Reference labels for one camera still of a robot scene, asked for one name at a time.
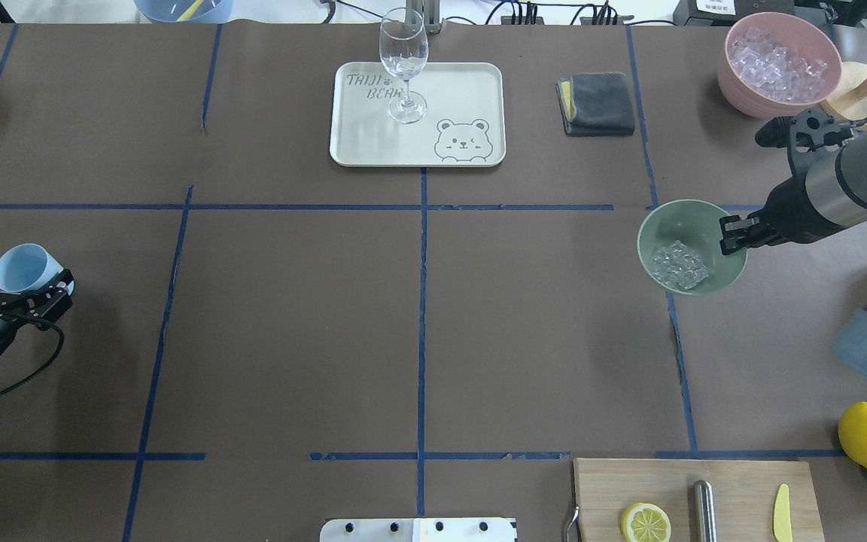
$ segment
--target bear drawing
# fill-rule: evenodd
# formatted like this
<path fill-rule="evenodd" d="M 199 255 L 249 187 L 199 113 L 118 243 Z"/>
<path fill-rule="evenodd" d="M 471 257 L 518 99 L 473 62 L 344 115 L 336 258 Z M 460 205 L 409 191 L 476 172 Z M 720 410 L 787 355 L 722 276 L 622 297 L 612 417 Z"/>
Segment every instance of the bear drawing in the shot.
<path fill-rule="evenodd" d="M 444 162 L 486 162 L 486 157 L 493 152 L 488 128 L 488 121 L 483 119 L 469 124 L 441 120 L 437 123 L 440 137 L 433 151 Z"/>

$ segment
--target cutting board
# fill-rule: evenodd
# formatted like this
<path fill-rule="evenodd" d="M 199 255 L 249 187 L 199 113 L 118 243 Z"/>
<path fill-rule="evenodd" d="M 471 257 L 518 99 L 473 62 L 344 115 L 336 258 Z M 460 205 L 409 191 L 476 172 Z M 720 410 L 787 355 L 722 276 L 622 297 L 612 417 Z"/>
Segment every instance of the cutting board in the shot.
<path fill-rule="evenodd" d="M 671 542 L 691 542 L 692 484 L 707 480 L 715 496 L 718 539 L 774 542 L 771 512 L 778 485 L 791 491 L 792 538 L 825 542 L 808 463 L 687 459 L 574 459 L 574 493 L 585 542 L 624 542 L 620 515 L 653 502 L 671 519 Z"/>

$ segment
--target gray cloth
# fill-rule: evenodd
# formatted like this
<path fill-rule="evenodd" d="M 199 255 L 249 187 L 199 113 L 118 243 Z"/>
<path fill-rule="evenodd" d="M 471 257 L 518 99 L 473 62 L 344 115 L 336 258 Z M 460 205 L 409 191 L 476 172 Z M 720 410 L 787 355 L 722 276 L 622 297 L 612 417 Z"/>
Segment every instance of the gray cloth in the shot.
<path fill-rule="evenodd" d="M 573 117 L 568 117 L 564 106 L 561 83 L 568 78 L 558 79 L 557 92 L 564 120 L 564 132 L 568 136 L 586 137 L 602 135 L 631 135 L 634 133 L 634 109 L 627 75 L 623 73 L 577 73 L 571 75 L 571 100 L 574 105 Z"/>

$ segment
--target glass stem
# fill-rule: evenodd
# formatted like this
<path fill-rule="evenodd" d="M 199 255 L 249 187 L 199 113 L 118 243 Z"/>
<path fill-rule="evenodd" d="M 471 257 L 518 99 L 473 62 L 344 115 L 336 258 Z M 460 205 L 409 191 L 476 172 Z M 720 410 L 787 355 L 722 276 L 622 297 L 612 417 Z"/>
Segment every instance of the glass stem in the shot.
<path fill-rule="evenodd" d="M 406 79 L 404 83 L 406 83 L 406 95 L 403 95 L 403 101 L 400 102 L 400 106 L 402 106 L 403 109 L 412 109 L 413 99 L 410 97 L 410 79 Z"/>

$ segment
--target lemon slice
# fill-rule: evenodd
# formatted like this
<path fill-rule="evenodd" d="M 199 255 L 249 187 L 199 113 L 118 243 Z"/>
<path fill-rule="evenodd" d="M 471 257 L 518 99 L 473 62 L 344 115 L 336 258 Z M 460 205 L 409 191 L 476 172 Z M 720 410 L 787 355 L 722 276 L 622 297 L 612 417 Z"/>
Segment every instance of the lemon slice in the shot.
<path fill-rule="evenodd" d="M 620 516 L 620 531 L 627 542 L 668 542 L 671 521 L 656 505 L 635 502 Z"/>

